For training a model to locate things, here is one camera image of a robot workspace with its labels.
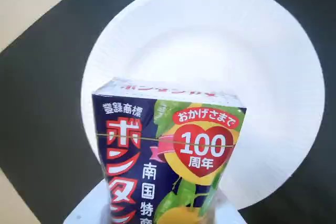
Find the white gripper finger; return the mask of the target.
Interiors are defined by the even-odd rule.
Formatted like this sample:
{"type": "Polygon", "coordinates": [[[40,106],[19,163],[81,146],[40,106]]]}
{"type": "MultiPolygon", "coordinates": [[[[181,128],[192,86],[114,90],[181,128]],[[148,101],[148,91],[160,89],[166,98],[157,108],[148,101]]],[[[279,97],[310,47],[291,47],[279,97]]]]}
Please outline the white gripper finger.
{"type": "Polygon", "coordinates": [[[213,223],[215,224],[247,224],[242,215],[221,190],[215,193],[212,210],[213,223]]]}
{"type": "Polygon", "coordinates": [[[111,222],[109,192],[103,179],[63,221],[64,224],[101,224],[111,222]]]}

